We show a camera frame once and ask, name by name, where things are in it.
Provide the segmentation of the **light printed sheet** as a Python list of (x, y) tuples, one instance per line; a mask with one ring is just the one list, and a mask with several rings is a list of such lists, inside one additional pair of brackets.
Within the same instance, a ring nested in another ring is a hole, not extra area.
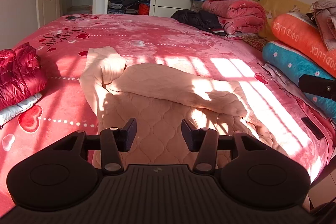
[(312, 104), (309, 99), (303, 94), (303, 92), (297, 87), (280, 69), (277, 69), (275, 66), (271, 64), (264, 64), (262, 66), (276, 81), (277, 83), (284, 88), (287, 92), (289, 92), (291, 95), (301, 99), (303, 102), (305, 102), (307, 105), (309, 105), (311, 108), (315, 108), (315, 105)]

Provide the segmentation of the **dark clothes lower shelf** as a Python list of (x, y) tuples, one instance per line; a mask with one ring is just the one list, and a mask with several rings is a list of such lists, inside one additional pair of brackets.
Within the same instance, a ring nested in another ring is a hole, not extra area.
[(150, 0), (108, 0), (108, 14), (149, 15)]

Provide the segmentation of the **peach quilted garment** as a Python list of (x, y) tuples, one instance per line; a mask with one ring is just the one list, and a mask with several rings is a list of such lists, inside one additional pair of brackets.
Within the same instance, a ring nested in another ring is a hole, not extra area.
[(237, 81), (213, 80), (154, 63), (127, 66), (107, 46), (89, 49), (80, 86), (99, 130), (136, 119), (134, 143), (122, 154), (126, 165), (192, 165), (196, 155), (183, 139), (183, 120), (221, 135), (242, 131), (282, 152)]

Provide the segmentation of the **pink heart print bedspread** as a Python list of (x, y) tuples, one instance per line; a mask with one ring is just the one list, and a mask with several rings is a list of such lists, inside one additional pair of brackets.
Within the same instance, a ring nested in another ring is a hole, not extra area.
[(110, 46), (127, 65), (156, 63), (215, 80), (238, 80), (270, 141), (316, 179), (335, 145), (331, 122), (290, 94), (264, 69), (261, 52), (242, 38), (225, 38), (170, 18), (127, 15), (61, 17), (23, 39), (37, 50), (48, 77), (45, 94), (1, 129), (1, 213), (14, 203), (6, 186), (21, 160), (76, 130), (96, 134), (99, 122), (79, 84), (91, 48)]

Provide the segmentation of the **red puffer jacket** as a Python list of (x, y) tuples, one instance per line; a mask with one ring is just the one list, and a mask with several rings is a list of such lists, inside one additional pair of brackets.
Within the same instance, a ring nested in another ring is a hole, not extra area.
[(1, 50), (1, 110), (43, 91), (48, 78), (29, 43)]

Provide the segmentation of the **orange good luck pillow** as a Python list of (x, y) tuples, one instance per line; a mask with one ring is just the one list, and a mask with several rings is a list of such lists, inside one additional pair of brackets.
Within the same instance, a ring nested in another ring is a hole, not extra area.
[(333, 77), (335, 76), (335, 50), (329, 51), (318, 28), (305, 14), (287, 12), (271, 23), (274, 36), (313, 60)]

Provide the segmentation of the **yellow headboard cover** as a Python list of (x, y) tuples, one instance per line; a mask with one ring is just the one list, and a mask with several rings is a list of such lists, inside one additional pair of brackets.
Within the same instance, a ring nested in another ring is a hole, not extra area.
[(297, 0), (253, 0), (265, 10), (266, 23), (264, 29), (259, 32), (259, 36), (271, 41), (275, 40), (275, 36), (272, 33), (271, 25), (274, 18), (287, 12), (297, 12), (306, 14), (311, 12), (310, 5), (297, 1)]

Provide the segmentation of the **mauve folded jacket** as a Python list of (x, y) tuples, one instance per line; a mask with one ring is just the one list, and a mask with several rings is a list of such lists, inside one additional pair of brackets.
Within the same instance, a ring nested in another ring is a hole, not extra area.
[(328, 51), (335, 50), (336, 4), (332, 1), (319, 0), (312, 4), (308, 18), (318, 27), (321, 39)]

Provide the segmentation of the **folded pink blanket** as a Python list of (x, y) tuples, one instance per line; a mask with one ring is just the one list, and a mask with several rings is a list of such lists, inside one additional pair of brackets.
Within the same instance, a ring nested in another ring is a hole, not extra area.
[(266, 22), (264, 8), (253, 0), (206, 0), (202, 9), (216, 15), (229, 35), (236, 32), (257, 34)]

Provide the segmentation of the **teal flower pillow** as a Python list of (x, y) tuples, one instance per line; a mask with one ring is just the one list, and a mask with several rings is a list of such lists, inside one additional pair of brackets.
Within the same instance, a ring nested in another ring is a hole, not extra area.
[[(299, 84), (299, 78), (302, 75), (328, 80), (335, 79), (311, 59), (279, 42), (267, 43), (262, 50), (262, 57), (265, 62), (280, 69), (295, 85)], [(305, 96), (312, 104), (322, 110), (327, 118), (335, 122), (335, 102), (333, 100), (309, 93), (305, 93)]]

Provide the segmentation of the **black jacket on bed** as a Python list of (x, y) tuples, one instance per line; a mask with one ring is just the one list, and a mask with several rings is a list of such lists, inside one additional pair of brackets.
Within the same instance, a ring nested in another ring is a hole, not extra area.
[(171, 18), (177, 20), (179, 23), (187, 24), (202, 31), (220, 36), (227, 36), (227, 33), (219, 23), (218, 17), (204, 10), (199, 12), (191, 10), (177, 10), (173, 13)]

